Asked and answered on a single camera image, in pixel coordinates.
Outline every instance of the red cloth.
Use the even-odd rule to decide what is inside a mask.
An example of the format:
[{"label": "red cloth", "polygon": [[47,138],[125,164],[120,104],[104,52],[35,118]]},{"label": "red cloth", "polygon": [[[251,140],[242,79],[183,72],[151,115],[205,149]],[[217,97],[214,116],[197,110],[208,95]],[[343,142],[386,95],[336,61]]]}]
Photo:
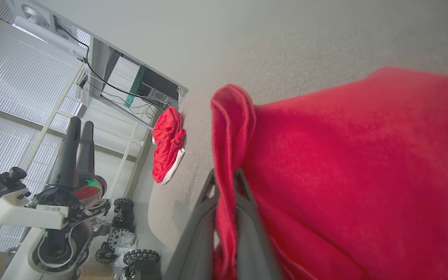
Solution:
[{"label": "red cloth", "polygon": [[241,166],[286,279],[448,279],[448,76],[385,68],[263,106],[228,85],[211,108],[215,278],[235,275]]},{"label": "red cloth", "polygon": [[186,130],[182,129],[183,117],[174,107],[169,107],[158,118],[154,130],[153,179],[160,183],[176,161],[177,152],[183,148]]}]

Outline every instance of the gray carpet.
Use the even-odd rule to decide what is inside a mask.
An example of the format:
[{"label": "gray carpet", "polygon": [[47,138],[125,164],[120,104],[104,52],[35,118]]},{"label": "gray carpet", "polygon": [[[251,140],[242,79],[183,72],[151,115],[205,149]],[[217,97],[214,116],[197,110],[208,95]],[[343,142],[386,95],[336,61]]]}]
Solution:
[{"label": "gray carpet", "polygon": [[209,103],[219,87],[240,85],[261,104],[356,81],[385,66],[448,74],[446,0],[281,3],[244,23],[238,43],[201,74],[182,103],[186,153],[173,179],[153,187],[148,209],[153,234],[169,248],[213,166]]}]

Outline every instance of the crumpled red garment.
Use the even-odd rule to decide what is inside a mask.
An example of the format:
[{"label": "crumpled red garment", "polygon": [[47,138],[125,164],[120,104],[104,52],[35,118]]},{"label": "crumpled red garment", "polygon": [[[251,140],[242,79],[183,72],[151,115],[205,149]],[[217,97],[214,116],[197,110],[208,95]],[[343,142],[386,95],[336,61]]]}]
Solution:
[{"label": "crumpled red garment", "polygon": [[154,130],[155,153],[153,155],[153,179],[160,183],[176,161],[177,153],[183,148],[186,130],[182,129],[183,117],[174,107],[169,107],[158,118]]},{"label": "crumpled red garment", "polygon": [[215,278],[235,278],[241,167],[285,279],[448,279],[448,76],[385,68],[263,106],[228,85],[211,109]]}]

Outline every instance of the red and white garment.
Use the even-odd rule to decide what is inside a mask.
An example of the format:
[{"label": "red and white garment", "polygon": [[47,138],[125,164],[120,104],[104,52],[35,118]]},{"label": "red and white garment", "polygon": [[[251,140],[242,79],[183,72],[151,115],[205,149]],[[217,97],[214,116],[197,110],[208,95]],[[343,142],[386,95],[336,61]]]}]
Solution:
[{"label": "red and white garment", "polygon": [[174,107],[169,107],[160,115],[152,141],[157,145],[153,155],[153,179],[158,184],[165,184],[176,172],[184,155],[183,139],[186,130],[182,129],[183,117]]}]

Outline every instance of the white label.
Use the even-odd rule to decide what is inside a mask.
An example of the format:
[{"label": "white label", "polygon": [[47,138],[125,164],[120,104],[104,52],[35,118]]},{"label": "white label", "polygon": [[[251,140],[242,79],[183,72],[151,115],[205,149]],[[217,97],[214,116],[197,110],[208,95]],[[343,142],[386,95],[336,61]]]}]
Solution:
[{"label": "white label", "polygon": [[68,207],[67,206],[55,206],[55,205],[36,205],[36,209],[50,211],[50,212],[60,212],[68,217]]}]

